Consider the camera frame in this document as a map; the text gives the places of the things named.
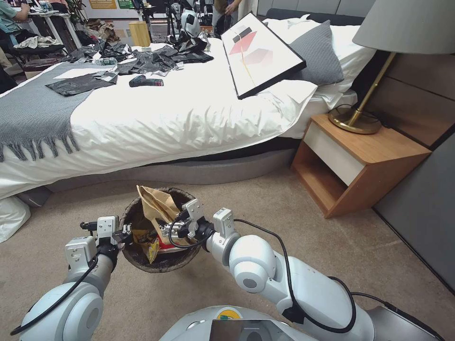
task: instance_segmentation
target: white plastic bag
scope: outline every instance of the white plastic bag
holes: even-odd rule
[[[30,218],[30,208],[18,197],[0,200],[0,242],[11,237]]]

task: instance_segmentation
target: gray blanket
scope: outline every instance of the gray blanket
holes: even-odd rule
[[[4,159],[4,146],[21,160],[27,160],[23,148],[32,160],[44,158],[42,142],[49,147],[54,157],[58,156],[57,141],[63,143],[68,153],[72,153],[73,149],[79,150],[71,132],[70,117],[91,91],[64,97],[45,85],[61,81],[53,78],[65,71],[81,68],[104,67],[88,63],[63,63],[0,98],[0,162]]]

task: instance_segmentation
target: beige carpet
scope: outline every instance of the beige carpet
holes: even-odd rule
[[[0,340],[17,340],[9,337],[9,331],[36,300],[61,284],[67,267],[63,246],[83,235],[79,223],[122,215],[137,196],[135,185],[134,181],[108,182],[53,194],[10,240],[0,244]],[[289,170],[237,183],[175,187],[201,199],[207,217],[229,207],[236,217],[278,232],[289,255],[341,278],[352,291],[388,300],[446,340],[455,338],[454,296],[373,211],[325,220]],[[257,233],[240,224],[236,229],[242,234]],[[276,240],[259,235],[279,250]],[[376,306],[366,299],[356,301],[364,308]],[[153,275],[119,255],[93,340],[157,340],[184,314],[223,304],[283,319],[272,304],[238,288],[204,251],[181,270]]]

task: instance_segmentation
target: gray pillow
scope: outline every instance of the gray pillow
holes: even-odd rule
[[[332,47],[330,20],[301,35],[289,46],[307,62],[307,67],[296,72],[291,79],[316,85],[338,83],[344,79],[340,61]]]

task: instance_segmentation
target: gray lamp shade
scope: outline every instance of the gray lamp shade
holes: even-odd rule
[[[455,0],[376,0],[352,41],[399,53],[454,53]]]

